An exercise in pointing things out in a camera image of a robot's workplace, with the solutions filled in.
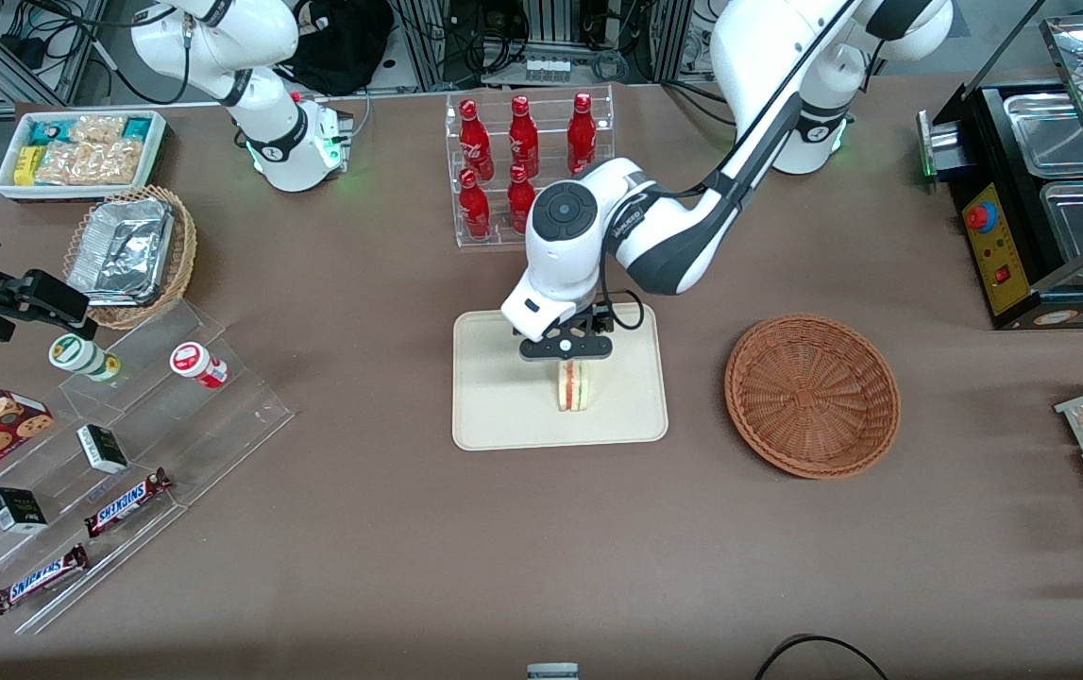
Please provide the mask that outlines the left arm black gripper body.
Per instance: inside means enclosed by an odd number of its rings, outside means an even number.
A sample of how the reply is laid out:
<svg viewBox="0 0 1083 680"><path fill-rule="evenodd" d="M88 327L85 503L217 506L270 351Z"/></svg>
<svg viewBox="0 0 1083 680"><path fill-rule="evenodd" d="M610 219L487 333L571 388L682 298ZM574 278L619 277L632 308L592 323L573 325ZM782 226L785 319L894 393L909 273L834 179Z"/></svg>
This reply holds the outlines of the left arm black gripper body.
<svg viewBox="0 0 1083 680"><path fill-rule="evenodd" d="M610 332L615 328L613 314L606 304L593 304L554 323L540 341L519 343L519 356L524 361L590 361L606 359L613 353Z"/></svg>

